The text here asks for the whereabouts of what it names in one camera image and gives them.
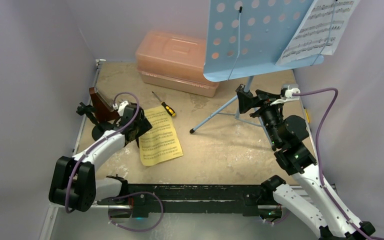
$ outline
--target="music stand tripod leg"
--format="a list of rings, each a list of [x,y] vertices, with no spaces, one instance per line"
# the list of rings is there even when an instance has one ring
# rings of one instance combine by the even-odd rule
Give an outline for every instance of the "music stand tripod leg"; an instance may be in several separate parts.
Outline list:
[[[251,84],[253,83],[253,79],[254,79],[254,76],[249,76],[248,82],[246,83],[245,87],[243,88],[244,92],[248,93],[250,91]],[[235,114],[234,118],[239,120],[239,121],[242,121],[244,123],[247,123],[247,124],[251,124],[251,125],[254,125],[254,126],[262,127],[262,129],[264,130],[265,136],[267,137],[268,141],[270,142],[271,149],[274,148],[272,141],[270,141],[269,133],[266,130],[266,125],[264,124],[263,119],[261,119],[261,117],[258,118],[258,121],[259,121],[260,124],[255,124],[253,122],[241,119],[239,117],[239,107],[238,107],[237,110],[236,110],[236,114]]]
[[[193,134],[197,129],[199,129],[202,125],[204,125],[208,120],[212,119],[215,115],[220,113],[223,109],[225,109],[227,106],[229,106],[231,103],[233,103],[236,99],[238,99],[238,96],[235,95],[230,99],[228,102],[226,102],[223,106],[221,106],[219,109],[217,109],[215,112],[211,113],[209,117],[207,117],[204,121],[202,121],[200,124],[198,124],[196,127],[192,128],[189,133]]]

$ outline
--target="screwdriver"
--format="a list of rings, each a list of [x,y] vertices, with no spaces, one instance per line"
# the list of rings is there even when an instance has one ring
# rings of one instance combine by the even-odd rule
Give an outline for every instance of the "screwdriver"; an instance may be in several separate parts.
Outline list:
[[[172,117],[175,117],[176,116],[176,113],[175,111],[173,110],[173,108],[171,108],[169,105],[167,105],[165,102],[161,101],[161,99],[155,94],[155,92],[152,92],[152,94],[156,97],[156,99],[158,99],[158,101],[161,102],[161,105],[165,108],[165,110],[167,111],[167,113],[172,116]]]

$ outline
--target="white sheet music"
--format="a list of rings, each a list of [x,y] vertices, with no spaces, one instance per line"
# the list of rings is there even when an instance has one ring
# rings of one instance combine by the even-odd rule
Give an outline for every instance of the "white sheet music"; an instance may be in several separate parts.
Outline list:
[[[314,0],[276,65],[283,65],[320,53],[333,55],[350,16],[359,2],[360,0]]]

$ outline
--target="plastic storage box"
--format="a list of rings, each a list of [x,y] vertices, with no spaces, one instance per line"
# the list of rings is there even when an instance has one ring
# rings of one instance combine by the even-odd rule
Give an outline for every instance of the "plastic storage box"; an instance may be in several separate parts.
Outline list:
[[[136,51],[145,83],[213,97],[218,82],[204,77],[206,41],[184,35],[149,32]]]

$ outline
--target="yellow sheet music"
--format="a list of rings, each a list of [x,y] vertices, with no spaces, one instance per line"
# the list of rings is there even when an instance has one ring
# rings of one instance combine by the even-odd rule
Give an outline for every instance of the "yellow sheet music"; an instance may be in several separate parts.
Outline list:
[[[139,137],[139,153],[142,164],[152,166],[183,156],[172,117],[164,107],[146,109],[145,116],[151,123],[152,129]]]

